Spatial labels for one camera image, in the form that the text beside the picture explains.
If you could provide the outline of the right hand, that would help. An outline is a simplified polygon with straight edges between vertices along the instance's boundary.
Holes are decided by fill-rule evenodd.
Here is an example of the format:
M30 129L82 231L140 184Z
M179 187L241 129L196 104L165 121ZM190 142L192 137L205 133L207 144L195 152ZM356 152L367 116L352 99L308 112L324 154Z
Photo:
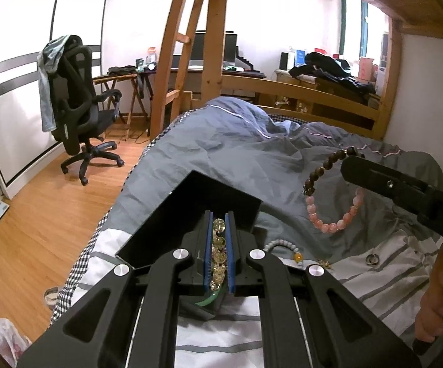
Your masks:
M443 335L443 244L430 275L429 287L421 298L414 335L417 340L427 343Z

